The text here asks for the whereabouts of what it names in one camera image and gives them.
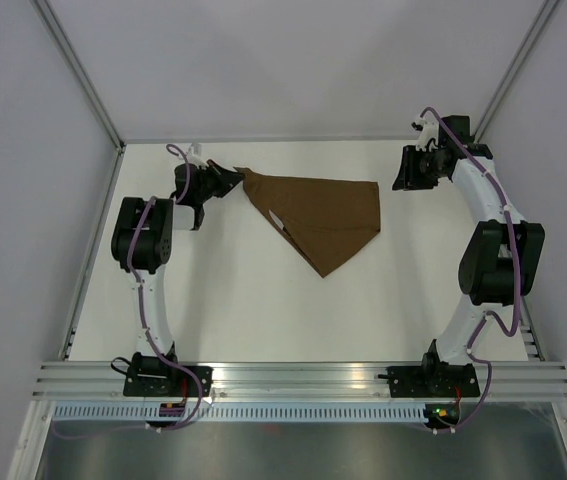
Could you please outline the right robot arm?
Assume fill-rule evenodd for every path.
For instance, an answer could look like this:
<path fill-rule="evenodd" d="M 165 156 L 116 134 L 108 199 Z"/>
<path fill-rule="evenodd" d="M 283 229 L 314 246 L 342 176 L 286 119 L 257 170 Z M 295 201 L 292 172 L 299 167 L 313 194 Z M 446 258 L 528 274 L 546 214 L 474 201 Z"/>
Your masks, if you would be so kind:
<path fill-rule="evenodd" d="M 491 150 L 475 142 L 468 117 L 419 118 L 412 127 L 419 136 L 402 150 L 393 190 L 431 190 L 448 179 L 462 194 L 475 229 L 458 268 L 462 297 L 447 327 L 419 365 L 390 367 L 384 378 L 395 399 L 477 398 L 485 391 L 476 375 L 476 347 L 492 324 L 508 338 L 517 333 L 545 230 L 513 206 Z"/>

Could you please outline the knife with teal handle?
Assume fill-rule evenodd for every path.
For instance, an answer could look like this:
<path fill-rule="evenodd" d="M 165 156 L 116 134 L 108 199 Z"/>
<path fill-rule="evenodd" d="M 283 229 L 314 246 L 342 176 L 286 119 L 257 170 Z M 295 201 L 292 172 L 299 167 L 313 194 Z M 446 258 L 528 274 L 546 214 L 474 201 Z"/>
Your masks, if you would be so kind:
<path fill-rule="evenodd" d="M 272 211 L 269 212 L 270 218 L 274 223 L 275 227 L 283 233 L 287 232 L 287 229 L 283 223 L 283 221 Z"/>

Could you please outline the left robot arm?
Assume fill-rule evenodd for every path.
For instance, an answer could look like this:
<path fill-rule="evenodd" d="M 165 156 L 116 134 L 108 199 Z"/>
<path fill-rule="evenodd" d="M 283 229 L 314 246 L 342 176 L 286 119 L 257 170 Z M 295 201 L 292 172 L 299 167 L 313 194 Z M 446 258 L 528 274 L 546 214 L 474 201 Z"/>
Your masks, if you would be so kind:
<path fill-rule="evenodd" d="M 173 232 L 197 231 L 204 204 L 223 198 L 244 175 L 213 160 L 184 162 L 175 168 L 175 190 L 167 198 L 127 196 L 122 199 L 110 250 L 128 276 L 139 322 L 136 351 L 125 364 L 126 397 L 206 397 L 212 385 L 209 366 L 178 361 L 167 319 L 165 274 L 172 255 Z"/>

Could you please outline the brown cloth napkin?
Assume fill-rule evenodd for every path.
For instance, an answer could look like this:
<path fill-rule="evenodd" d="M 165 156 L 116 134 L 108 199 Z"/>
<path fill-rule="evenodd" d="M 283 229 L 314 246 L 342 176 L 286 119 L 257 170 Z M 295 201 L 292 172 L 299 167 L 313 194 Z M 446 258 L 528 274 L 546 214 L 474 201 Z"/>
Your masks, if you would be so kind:
<path fill-rule="evenodd" d="M 243 190 L 266 221 L 322 278 L 381 232 L 379 185 L 371 181 L 270 176 L 239 167 Z M 269 212 L 284 223 L 278 230 Z"/>

